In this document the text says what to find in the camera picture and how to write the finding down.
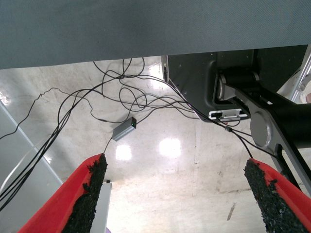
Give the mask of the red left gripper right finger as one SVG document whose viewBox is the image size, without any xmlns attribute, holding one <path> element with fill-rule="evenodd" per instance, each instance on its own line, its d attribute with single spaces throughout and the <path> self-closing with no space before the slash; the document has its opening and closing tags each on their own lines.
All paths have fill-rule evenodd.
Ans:
<svg viewBox="0 0 311 233">
<path fill-rule="evenodd" d="M 268 233 L 309 233 L 311 199 L 271 166 L 248 159 L 244 175 Z"/>
</svg>

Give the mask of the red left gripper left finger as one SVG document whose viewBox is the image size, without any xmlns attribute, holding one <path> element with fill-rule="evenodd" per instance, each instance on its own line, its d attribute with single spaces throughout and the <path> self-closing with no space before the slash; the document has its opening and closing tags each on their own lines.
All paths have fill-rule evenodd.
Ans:
<svg viewBox="0 0 311 233">
<path fill-rule="evenodd" d="M 89 233 L 107 169 L 103 153 L 84 160 L 20 233 Z"/>
</svg>

